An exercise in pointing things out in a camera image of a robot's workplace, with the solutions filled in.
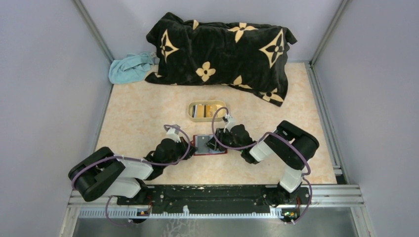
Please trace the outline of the red leather card holder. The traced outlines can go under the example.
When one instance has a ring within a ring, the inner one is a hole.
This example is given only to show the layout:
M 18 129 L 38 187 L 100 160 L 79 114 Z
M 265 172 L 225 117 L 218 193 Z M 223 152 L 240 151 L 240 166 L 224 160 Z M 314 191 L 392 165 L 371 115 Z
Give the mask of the red leather card holder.
M 213 138 L 213 135 L 194 135 L 192 144 L 197 148 L 197 151 L 194 153 L 195 156 L 211 156 L 211 155 L 224 155 L 228 151 L 219 151 L 209 148 L 207 142 Z

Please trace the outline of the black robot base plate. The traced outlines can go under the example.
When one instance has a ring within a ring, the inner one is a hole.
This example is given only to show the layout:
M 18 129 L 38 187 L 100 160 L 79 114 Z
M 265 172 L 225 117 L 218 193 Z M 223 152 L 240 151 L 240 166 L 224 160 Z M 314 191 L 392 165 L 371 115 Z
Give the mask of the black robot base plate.
M 118 205 L 145 205 L 153 214 L 267 214 L 281 205 L 306 205 L 311 193 L 299 187 L 281 192 L 278 185 L 154 185 L 134 198 L 118 197 Z

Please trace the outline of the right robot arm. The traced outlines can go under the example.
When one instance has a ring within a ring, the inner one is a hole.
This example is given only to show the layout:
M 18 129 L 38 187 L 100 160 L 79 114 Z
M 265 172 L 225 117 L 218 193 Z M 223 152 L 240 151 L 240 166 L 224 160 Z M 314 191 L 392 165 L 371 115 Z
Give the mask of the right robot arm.
M 297 198 L 303 176 L 311 173 L 307 165 L 320 147 L 319 141 L 286 120 L 261 141 L 253 140 L 243 124 L 225 122 L 226 126 L 216 129 L 206 146 L 217 152 L 240 151 L 245 161 L 251 164 L 276 155 L 286 164 L 279 182 L 278 197 L 283 203 L 292 203 Z

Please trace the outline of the grey credit card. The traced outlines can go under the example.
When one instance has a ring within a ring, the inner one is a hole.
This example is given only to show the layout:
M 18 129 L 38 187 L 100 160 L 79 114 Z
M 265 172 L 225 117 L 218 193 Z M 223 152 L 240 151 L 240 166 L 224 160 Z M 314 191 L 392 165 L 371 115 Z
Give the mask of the grey credit card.
M 207 146 L 207 142 L 212 138 L 212 135 L 195 135 L 194 137 L 195 146 L 197 147 L 196 154 L 210 154 L 210 148 Z

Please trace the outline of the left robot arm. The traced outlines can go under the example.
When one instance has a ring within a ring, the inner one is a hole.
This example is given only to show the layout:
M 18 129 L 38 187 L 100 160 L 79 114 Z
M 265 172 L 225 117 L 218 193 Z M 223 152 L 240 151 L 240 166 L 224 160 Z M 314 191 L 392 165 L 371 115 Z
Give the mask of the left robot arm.
M 196 151 L 183 137 L 163 139 L 142 160 L 118 157 L 109 147 L 102 147 L 74 166 L 68 177 L 87 202 L 117 196 L 143 204 L 148 198 L 144 181 L 156 179 L 166 167 L 189 159 Z

